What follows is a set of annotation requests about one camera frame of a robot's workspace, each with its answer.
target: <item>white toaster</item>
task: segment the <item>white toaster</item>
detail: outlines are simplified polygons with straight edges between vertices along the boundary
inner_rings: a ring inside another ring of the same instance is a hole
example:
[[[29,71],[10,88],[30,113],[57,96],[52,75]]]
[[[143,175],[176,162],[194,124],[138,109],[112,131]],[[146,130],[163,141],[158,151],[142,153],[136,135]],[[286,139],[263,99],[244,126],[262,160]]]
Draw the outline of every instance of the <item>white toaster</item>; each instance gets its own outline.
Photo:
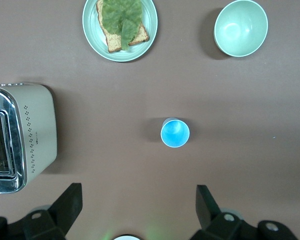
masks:
[[[0,85],[0,194],[20,191],[57,157],[54,102],[40,84]]]

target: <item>cup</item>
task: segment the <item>cup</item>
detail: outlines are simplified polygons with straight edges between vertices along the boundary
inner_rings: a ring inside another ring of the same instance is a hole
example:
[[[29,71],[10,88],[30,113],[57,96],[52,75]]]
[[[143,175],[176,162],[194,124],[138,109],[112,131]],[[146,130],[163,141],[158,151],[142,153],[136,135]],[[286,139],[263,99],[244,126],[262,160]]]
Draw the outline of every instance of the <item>cup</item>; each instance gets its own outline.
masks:
[[[170,148],[179,148],[186,144],[190,136],[188,125],[175,117],[167,118],[161,128],[161,139]]]

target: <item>light green plate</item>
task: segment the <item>light green plate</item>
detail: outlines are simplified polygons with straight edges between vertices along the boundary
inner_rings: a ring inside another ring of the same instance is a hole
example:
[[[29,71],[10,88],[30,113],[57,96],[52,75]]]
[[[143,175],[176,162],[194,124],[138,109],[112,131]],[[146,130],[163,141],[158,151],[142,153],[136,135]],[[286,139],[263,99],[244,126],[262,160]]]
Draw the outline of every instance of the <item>light green plate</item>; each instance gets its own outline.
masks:
[[[128,62],[142,56],[152,45],[158,30],[158,15],[152,0],[141,0],[142,23],[149,34],[149,40],[134,46],[127,51],[108,52],[106,37],[98,22],[97,0],[87,0],[82,15],[83,31],[91,47],[101,56],[115,62]]]

